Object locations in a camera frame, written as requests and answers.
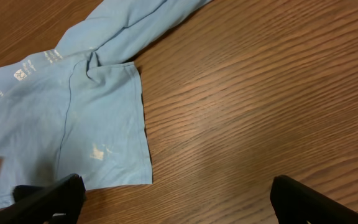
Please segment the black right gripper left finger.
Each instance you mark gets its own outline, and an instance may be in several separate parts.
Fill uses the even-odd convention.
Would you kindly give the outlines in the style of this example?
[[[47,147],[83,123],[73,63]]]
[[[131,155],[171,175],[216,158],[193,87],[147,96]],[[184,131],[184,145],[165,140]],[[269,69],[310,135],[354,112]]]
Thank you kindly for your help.
[[[0,224],[76,224],[85,202],[85,185],[70,174],[48,187],[18,185],[14,203],[0,210]]]

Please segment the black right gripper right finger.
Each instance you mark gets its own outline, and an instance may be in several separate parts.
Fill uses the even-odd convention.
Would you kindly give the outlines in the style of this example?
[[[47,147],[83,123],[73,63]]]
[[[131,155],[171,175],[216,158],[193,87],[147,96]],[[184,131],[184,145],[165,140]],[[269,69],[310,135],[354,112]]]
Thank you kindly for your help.
[[[270,202],[279,224],[353,224],[358,213],[292,179],[274,177]]]

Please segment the light blue t-shirt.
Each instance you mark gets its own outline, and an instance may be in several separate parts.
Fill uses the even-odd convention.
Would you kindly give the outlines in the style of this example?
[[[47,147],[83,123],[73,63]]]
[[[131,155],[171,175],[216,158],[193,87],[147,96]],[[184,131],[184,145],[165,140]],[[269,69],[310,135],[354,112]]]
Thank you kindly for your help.
[[[88,190],[152,183],[132,57],[204,5],[103,1],[57,46],[0,67],[0,208],[18,185],[79,174]]]

